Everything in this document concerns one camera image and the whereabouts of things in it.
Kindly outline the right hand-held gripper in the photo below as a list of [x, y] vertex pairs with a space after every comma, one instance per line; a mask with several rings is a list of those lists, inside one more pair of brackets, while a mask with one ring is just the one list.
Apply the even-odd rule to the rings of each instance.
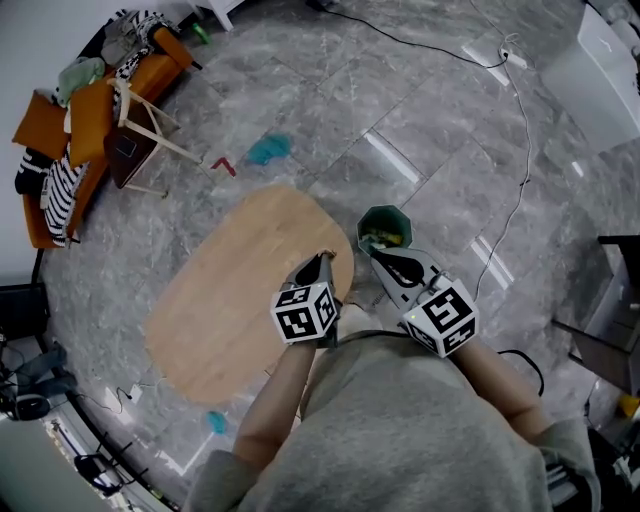
[[[478, 334], [478, 309], [460, 279], [440, 278], [443, 284], [418, 301], [424, 287], [441, 272], [427, 252], [399, 247], [374, 250], [371, 266], [394, 305], [407, 311], [401, 325], [408, 335], [440, 358]], [[417, 305], [409, 310], [410, 304]]]

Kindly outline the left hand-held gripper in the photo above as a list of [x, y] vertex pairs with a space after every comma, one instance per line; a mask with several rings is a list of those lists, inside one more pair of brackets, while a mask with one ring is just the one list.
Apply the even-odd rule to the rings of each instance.
[[285, 344], [337, 347], [341, 303], [333, 296], [332, 260], [320, 253], [307, 259], [285, 279], [284, 287], [289, 289], [272, 296], [270, 313]]

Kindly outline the yellow snack wrapper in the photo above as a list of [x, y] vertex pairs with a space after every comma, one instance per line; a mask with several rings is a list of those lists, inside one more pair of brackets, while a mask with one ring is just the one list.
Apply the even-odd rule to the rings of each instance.
[[404, 237], [401, 234], [394, 234], [377, 228], [367, 228], [364, 238], [372, 243], [400, 246]]

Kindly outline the green waste bin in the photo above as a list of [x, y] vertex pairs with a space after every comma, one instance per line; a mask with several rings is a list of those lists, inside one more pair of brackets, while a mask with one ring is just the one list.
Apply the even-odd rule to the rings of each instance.
[[371, 207], [356, 226], [357, 245], [361, 251], [370, 255], [374, 249], [371, 241], [364, 238], [367, 228], [377, 228], [394, 234], [401, 234], [404, 241], [400, 246], [386, 245], [387, 248], [408, 248], [413, 243], [411, 220], [394, 205], [378, 205]]

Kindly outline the person's right forearm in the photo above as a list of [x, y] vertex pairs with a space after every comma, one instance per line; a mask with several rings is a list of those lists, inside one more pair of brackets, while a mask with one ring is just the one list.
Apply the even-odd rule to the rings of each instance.
[[476, 393], [523, 439], [533, 443], [550, 427], [537, 392], [495, 350], [472, 340], [456, 350], [452, 360]]

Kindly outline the person's left forearm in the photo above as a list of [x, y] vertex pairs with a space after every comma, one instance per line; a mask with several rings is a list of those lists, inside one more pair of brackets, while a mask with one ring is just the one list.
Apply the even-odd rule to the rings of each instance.
[[289, 345], [244, 416], [232, 453], [262, 471], [289, 436], [315, 358], [316, 344]]

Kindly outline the oval wooden table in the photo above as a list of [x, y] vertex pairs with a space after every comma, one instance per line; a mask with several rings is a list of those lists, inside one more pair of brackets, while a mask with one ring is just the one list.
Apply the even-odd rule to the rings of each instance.
[[271, 185], [248, 194], [201, 243], [163, 291], [145, 329], [146, 346], [182, 396], [214, 407], [273, 365], [285, 345], [271, 297], [299, 264], [323, 250], [335, 295], [354, 275], [351, 243], [309, 195]]

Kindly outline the person's beige trousers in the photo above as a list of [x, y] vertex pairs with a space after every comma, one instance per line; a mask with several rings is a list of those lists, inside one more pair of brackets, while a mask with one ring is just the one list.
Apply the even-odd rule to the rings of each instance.
[[344, 304], [337, 322], [338, 345], [348, 342], [348, 338], [363, 331], [379, 331], [383, 326], [379, 319], [371, 316], [356, 304]]

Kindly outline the large teal cloth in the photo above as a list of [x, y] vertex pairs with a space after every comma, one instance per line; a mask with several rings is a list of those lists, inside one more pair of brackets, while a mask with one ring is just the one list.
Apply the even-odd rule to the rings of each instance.
[[257, 141], [247, 152], [247, 160], [260, 166], [268, 165], [274, 159], [286, 158], [291, 152], [291, 141], [284, 134], [267, 134]]

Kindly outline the person's grey shirt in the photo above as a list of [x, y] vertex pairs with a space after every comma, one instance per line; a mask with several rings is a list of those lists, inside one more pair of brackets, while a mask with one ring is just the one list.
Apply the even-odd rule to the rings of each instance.
[[533, 443], [452, 357], [387, 336], [317, 355], [289, 436], [262, 471], [212, 452], [185, 512], [599, 512], [580, 419]]

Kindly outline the white tape corner mark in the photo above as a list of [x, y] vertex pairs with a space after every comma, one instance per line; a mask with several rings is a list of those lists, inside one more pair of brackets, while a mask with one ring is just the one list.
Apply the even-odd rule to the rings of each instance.
[[174, 457], [168, 452], [160, 450], [156, 453], [155, 458], [170, 471], [177, 473], [179, 476], [184, 476], [198, 462], [218, 436], [218, 432], [209, 433], [194, 450], [186, 455]]

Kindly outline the orange sofa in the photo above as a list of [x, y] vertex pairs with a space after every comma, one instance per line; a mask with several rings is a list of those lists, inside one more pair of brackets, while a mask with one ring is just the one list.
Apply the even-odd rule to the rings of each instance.
[[[131, 84], [133, 93], [151, 103], [161, 98], [184, 70], [190, 66], [199, 66], [186, 47], [167, 28], [161, 28], [155, 33], [155, 41], [160, 45], [160, 51], [144, 57], [134, 75], [127, 81]], [[108, 69], [107, 75], [102, 79], [108, 78], [109, 80], [114, 77], [115, 70]], [[113, 107], [115, 106], [115, 92], [114, 90]], [[89, 168], [77, 191], [76, 207], [67, 231], [70, 239], [78, 228], [90, 199], [108, 170], [105, 154], [102, 159], [89, 163]], [[32, 246], [36, 249], [58, 248], [59, 246], [53, 243], [48, 232], [40, 206], [40, 197], [22, 195], [22, 201]]]

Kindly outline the black white striped blanket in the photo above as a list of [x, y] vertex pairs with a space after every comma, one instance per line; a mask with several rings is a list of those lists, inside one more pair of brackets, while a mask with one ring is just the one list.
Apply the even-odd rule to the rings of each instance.
[[68, 245], [70, 237], [67, 231], [75, 211], [77, 191], [88, 168], [89, 163], [77, 167], [70, 165], [70, 145], [67, 145], [63, 157], [51, 164], [43, 184], [44, 202], [41, 210], [56, 246]]

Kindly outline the orange cushion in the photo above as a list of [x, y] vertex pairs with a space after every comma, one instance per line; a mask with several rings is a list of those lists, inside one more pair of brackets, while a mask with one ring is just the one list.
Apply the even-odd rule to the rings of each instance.
[[34, 91], [12, 142], [60, 160], [70, 140], [64, 131], [66, 110]]
[[104, 139], [113, 125], [114, 89], [108, 78], [71, 95], [70, 164], [79, 167], [104, 157]]

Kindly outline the white cabinet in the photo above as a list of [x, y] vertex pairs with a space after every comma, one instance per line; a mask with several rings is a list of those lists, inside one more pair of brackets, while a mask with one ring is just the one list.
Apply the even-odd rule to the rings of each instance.
[[247, 0], [195, 0], [198, 7], [211, 10], [222, 28], [226, 32], [233, 30], [234, 26], [229, 19], [229, 13]]

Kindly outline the dark chair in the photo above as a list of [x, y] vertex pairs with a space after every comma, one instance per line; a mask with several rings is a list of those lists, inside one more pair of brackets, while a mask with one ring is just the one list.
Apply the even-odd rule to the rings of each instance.
[[141, 471], [122, 470], [119, 459], [131, 447], [128, 443], [118, 451], [116, 456], [108, 458], [101, 452], [102, 445], [99, 444], [94, 453], [83, 454], [75, 450], [73, 464], [78, 474], [94, 489], [101, 492], [105, 497], [111, 497], [119, 493], [124, 487], [137, 482], [149, 468], [145, 467]]

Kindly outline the black white striped pillow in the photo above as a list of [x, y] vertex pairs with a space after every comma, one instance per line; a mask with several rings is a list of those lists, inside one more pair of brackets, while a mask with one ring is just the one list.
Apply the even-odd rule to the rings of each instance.
[[48, 156], [26, 148], [14, 180], [16, 192], [39, 198], [52, 163]]

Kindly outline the black white patterned throw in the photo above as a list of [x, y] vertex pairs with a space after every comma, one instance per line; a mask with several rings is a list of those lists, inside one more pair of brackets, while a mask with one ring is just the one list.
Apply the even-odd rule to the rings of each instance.
[[155, 11], [122, 9], [109, 19], [103, 26], [105, 38], [100, 55], [115, 69], [116, 78], [129, 81], [144, 57], [160, 51], [155, 33], [161, 28], [167, 28], [175, 37], [179, 35], [178, 26]]

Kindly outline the mint green cloth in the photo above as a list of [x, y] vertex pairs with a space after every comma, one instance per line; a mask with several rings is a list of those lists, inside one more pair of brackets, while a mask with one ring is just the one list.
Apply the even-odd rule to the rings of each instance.
[[71, 95], [78, 89], [100, 80], [105, 74], [105, 62], [100, 57], [78, 57], [58, 75], [56, 100], [62, 107], [67, 107]]

